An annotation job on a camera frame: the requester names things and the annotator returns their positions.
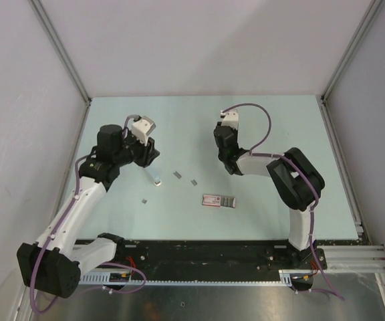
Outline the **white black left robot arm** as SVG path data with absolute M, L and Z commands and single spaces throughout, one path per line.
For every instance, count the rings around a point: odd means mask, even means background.
M 150 134 L 155 128 L 143 116 L 130 128 L 100 127 L 96 145 L 75 163 L 75 186 L 47 229 L 32 243 L 22 243 L 17 260 L 30 295 L 36 291 L 69 298 L 80 278 L 108 263 L 116 268 L 126 259 L 122 237 L 103 233 L 81 249 L 74 245 L 94 207 L 118 178 L 120 168 L 131 163 L 146 168 L 159 156 Z

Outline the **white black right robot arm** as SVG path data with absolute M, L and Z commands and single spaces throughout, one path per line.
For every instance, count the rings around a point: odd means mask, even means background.
M 290 249 L 287 261 L 303 268 L 315 255 L 314 209 L 324 178 L 303 152 L 296 147 L 283 154 L 254 153 L 238 144 L 238 130 L 218 122 L 213 130 L 218 159 L 231 175 L 269 177 L 281 200 L 289 207 Z

